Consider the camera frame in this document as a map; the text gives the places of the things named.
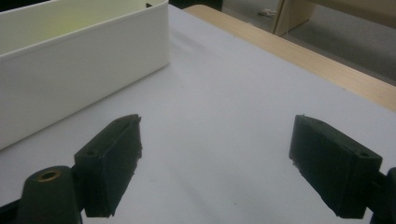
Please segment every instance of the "white box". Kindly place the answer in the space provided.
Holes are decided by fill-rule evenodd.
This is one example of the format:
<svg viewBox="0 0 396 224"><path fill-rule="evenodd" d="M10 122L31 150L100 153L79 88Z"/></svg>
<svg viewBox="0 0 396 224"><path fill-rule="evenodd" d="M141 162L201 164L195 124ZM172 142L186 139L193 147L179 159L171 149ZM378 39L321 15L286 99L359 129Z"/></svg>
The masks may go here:
<svg viewBox="0 0 396 224"><path fill-rule="evenodd" d="M55 0L0 13L0 148L167 65L167 10Z"/></svg>

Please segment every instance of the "white table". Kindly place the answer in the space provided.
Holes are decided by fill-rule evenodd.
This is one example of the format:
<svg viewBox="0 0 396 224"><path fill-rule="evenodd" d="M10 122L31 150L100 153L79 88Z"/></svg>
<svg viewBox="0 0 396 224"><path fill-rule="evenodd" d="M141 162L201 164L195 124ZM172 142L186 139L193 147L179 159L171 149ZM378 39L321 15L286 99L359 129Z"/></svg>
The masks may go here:
<svg viewBox="0 0 396 224"><path fill-rule="evenodd" d="M111 120L142 117L143 158L116 215L85 223L368 223L337 218L288 158L294 116L396 165L396 114L169 7L171 64L0 151L0 204Z"/></svg>

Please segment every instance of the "black plastic part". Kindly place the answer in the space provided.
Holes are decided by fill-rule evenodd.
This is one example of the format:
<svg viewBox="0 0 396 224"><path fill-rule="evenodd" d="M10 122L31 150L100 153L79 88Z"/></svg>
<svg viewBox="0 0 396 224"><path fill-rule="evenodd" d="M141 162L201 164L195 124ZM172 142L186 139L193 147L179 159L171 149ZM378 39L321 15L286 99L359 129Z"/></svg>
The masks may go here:
<svg viewBox="0 0 396 224"><path fill-rule="evenodd" d="M18 208L17 223L81 223L70 168L54 166L26 179Z"/></svg>
<svg viewBox="0 0 396 224"><path fill-rule="evenodd" d="M75 155L87 217L114 216L142 156L137 115L116 119Z"/></svg>
<svg viewBox="0 0 396 224"><path fill-rule="evenodd" d="M393 223L396 223L396 168L388 171L385 194L387 195L387 203Z"/></svg>
<svg viewBox="0 0 396 224"><path fill-rule="evenodd" d="M8 203L0 207L0 223L1 224L13 224L17 218L18 207L20 200L12 203Z"/></svg>
<svg viewBox="0 0 396 224"><path fill-rule="evenodd" d="M16 9L19 7L27 7L30 5L48 2L49 0L1 0L0 12Z"/></svg>
<svg viewBox="0 0 396 224"><path fill-rule="evenodd" d="M325 122L298 115L290 158L337 216L363 217L380 156Z"/></svg>

